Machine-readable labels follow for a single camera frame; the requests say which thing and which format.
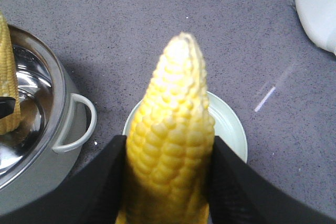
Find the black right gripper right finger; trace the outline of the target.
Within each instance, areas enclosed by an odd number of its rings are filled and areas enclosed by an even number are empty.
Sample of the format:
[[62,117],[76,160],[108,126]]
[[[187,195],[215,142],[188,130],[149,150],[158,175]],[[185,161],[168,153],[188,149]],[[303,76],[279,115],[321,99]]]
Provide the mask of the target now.
[[285,194],[215,137],[208,179],[213,223],[335,223]]

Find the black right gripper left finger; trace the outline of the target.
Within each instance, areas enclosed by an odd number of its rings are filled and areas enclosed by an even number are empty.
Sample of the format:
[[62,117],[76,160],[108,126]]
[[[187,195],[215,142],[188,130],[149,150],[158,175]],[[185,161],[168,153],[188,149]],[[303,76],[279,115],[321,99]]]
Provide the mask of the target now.
[[52,192],[1,216],[1,223],[115,223],[126,136],[116,135],[79,173]]

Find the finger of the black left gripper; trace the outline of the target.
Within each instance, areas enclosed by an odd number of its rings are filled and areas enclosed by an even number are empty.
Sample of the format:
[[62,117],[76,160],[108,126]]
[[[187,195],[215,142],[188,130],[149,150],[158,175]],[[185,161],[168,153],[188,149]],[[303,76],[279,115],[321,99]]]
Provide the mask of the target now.
[[0,97],[0,119],[14,113],[16,99],[13,97]]

